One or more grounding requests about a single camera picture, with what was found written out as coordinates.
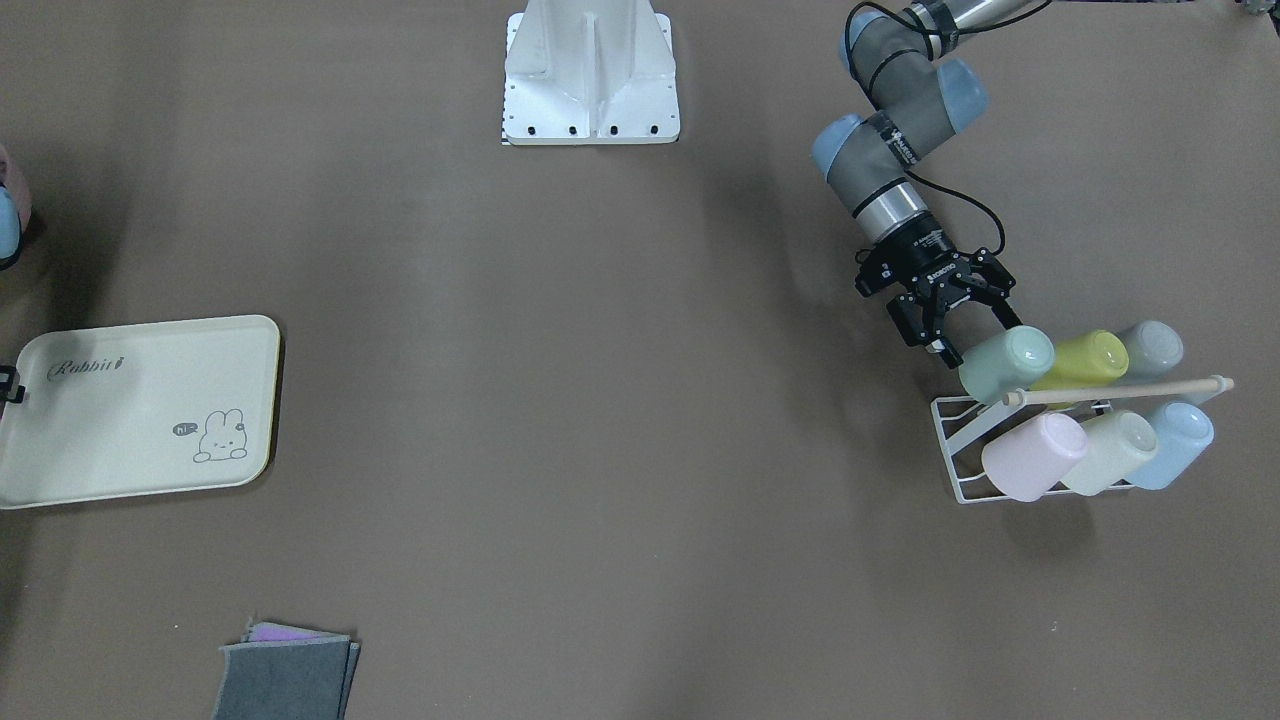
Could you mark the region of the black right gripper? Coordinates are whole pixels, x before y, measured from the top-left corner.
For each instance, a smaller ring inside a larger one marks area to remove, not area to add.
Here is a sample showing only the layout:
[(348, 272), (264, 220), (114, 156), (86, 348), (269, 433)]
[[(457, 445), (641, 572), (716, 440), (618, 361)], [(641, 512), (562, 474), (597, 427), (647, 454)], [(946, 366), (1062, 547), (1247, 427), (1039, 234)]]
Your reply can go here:
[(15, 366), (0, 366), (0, 400), (5, 404), (22, 404), (26, 398), (26, 387), (20, 383), (20, 374)]

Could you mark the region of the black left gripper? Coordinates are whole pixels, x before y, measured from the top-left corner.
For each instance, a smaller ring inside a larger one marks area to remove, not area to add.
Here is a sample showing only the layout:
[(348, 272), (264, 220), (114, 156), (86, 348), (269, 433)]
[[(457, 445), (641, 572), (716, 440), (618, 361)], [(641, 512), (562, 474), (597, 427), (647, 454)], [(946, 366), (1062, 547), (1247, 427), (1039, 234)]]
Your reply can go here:
[(959, 369), (964, 357), (945, 333), (945, 318), (966, 299), (991, 307), (1005, 329), (1023, 324), (1010, 304), (1016, 279), (998, 256), (978, 250), (969, 261), (929, 211), (887, 233), (859, 261), (855, 290), (861, 296), (896, 283), (902, 292), (887, 309), (902, 341), (937, 355), (948, 369)]

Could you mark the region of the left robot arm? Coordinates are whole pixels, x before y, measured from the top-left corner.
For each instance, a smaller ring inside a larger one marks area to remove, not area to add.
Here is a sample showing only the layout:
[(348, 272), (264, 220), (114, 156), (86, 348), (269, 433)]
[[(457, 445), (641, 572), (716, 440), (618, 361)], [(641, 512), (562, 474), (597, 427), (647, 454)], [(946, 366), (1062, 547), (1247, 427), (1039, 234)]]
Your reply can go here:
[(861, 1), (840, 35), (845, 70), (873, 111), (831, 123), (812, 155), (867, 240), (855, 254), (854, 284), (864, 297), (890, 290), (886, 309), (902, 341), (951, 369), (963, 355), (946, 336), (946, 316), (973, 301), (1002, 328), (1018, 327), (1009, 302), (1016, 282), (998, 259), (1004, 224), (995, 227), (993, 249), (959, 249), (922, 197), (925, 179), (915, 167), (988, 106), (975, 72), (954, 56), (957, 46), (1043, 9), (1030, 1), (914, 1), (890, 10)]

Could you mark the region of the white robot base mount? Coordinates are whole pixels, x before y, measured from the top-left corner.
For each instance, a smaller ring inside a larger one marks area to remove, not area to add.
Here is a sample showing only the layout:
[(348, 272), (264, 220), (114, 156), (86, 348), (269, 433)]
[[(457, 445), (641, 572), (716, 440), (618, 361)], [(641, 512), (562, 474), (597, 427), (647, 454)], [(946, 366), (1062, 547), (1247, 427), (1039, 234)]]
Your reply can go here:
[(671, 19), (649, 1), (530, 1), (506, 22), (500, 138), (511, 146), (673, 143)]

